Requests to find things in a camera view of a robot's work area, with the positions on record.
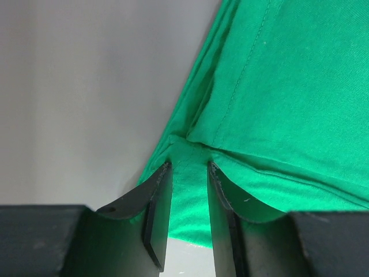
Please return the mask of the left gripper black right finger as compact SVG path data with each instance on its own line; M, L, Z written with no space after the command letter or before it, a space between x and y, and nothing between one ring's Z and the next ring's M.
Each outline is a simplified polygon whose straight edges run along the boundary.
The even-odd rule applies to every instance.
M312 276L292 216L247 193L213 162L207 179L216 276Z

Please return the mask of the green t shirt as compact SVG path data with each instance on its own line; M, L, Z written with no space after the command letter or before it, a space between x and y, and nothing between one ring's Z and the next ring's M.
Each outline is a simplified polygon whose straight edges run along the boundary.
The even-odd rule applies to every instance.
M169 236L211 247L206 165L280 211L368 208L368 2L222 1L145 181Z

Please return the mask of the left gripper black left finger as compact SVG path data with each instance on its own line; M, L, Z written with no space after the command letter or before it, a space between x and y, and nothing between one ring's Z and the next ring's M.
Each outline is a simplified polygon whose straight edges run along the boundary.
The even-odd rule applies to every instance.
M61 276L159 276L164 271L172 164L77 225Z

